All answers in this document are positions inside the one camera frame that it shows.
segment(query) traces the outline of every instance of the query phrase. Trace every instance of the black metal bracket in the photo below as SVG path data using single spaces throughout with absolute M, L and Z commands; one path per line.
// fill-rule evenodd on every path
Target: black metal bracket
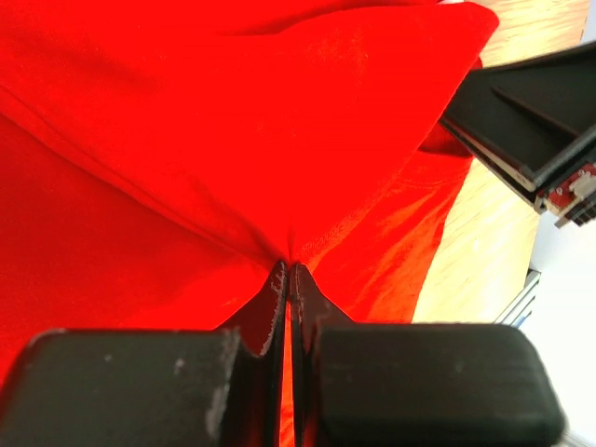
M 596 218 L 596 43 L 470 72 L 441 124 L 558 226 Z

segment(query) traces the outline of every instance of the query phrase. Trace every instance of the red circuit board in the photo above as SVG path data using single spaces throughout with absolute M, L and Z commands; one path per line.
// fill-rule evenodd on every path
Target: red circuit board
M 571 191 L 570 186 L 582 175 L 596 176 L 596 166 L 591 163 L 586 163 L 576 172 L 574 172 L 567 180 L 557 186 L 549 194 L 549 201 L 559 210 L 567 208 L 576 199 L 576 195 Z

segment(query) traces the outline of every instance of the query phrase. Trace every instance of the wooden floor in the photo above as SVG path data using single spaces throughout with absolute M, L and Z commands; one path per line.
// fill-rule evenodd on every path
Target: wooden floor
M 501 25 L 485 66 L 579 43 L 589 0 L 476 0 Z M 494 321 L 522 289 L 538 216 L 477 161 L 447 219 L 415 321 Z

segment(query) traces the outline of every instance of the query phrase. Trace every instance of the red fabric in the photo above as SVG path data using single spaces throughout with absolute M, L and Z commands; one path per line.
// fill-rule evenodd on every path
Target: red fabric
M 409 321 L 496 26 L 432 3 L 0 0 L 0 380 L 51 327 L 210 329 L 280 258 Z

